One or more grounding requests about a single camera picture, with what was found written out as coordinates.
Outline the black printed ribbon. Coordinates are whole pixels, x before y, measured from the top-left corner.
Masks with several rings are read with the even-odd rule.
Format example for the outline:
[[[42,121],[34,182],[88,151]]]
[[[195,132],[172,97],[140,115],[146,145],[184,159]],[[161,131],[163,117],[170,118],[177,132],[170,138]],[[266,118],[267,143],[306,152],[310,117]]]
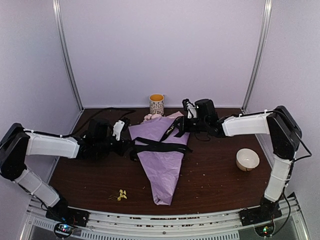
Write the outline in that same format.
[[[141,161],[141,153],[191,153],[188,147],[189,133],[182,130],[183,116],[156,117],[129,127],[132,161]]]

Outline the pink rose stem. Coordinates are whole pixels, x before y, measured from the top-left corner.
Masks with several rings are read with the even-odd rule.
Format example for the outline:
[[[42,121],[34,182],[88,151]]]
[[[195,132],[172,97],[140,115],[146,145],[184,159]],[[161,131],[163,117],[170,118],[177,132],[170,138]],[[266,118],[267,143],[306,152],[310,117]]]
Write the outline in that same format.
[[[156,119],[156,118],[161,118],[161,117],[162,117],[161,114],[158,114],[158,113],[151,114],[151,113],[149,113],[149,114],[144,116],[143,121],[141,123],[143,124],[143,123],[145,123],[147,121],[150,121],[150,120],[153,120],[153,119]]]

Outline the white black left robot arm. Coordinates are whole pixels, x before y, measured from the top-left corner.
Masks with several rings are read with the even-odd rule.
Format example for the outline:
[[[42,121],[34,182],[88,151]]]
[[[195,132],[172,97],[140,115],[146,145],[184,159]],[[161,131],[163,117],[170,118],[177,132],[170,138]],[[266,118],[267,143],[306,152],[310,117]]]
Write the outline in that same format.
[[[67,201],[25,164],[26,156],[56,156],[90,159],[114,152],[119,156],[130,146],[121,134],[130,124],[126,117],[111,125],[106,119],[92,119],[80,136],[56,135],[25,129],[14,123],[0,142],[0,175],[17,183],[40,199],[61,222],[72,218]]]

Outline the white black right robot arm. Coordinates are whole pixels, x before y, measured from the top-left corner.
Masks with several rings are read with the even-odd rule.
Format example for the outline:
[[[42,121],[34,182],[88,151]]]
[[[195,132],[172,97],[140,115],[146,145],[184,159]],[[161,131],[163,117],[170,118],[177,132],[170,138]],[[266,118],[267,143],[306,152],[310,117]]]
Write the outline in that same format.
[[[267,187],[256,210],[259,220],[268,220],[275,212],[275,203],[289,183],[301,142],[302,131],[283,105],[258,113],[219,117],[211,99],[192,103],[182,101],[187,115],[179,122],[179,132],[205,132],[211,137],[268,135],[273,149],[273,167]]]

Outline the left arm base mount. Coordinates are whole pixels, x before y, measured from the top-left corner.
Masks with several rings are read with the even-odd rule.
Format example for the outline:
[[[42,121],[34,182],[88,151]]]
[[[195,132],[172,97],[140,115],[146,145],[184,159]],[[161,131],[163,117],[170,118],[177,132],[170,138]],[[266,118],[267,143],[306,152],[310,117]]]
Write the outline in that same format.
[[[74,208],[67,209],[67,216],[59,217],[51,210],[47,210],[45,217],[56,221],[53,227],[53,233],[60,239],[70,237],[77,227],[86,227],[90,213],[85,210]]]

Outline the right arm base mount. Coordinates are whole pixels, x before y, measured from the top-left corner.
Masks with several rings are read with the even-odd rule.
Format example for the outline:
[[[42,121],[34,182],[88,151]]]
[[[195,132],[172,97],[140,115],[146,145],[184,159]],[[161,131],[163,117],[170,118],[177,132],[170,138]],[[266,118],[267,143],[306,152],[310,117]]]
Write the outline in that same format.
[[[281,210],[263,211],[262,207],[244,208],[239,213],[243,227],[254,226],[255,233],[262,238],[271,237],[276,232],[275,219],[282,216]]]

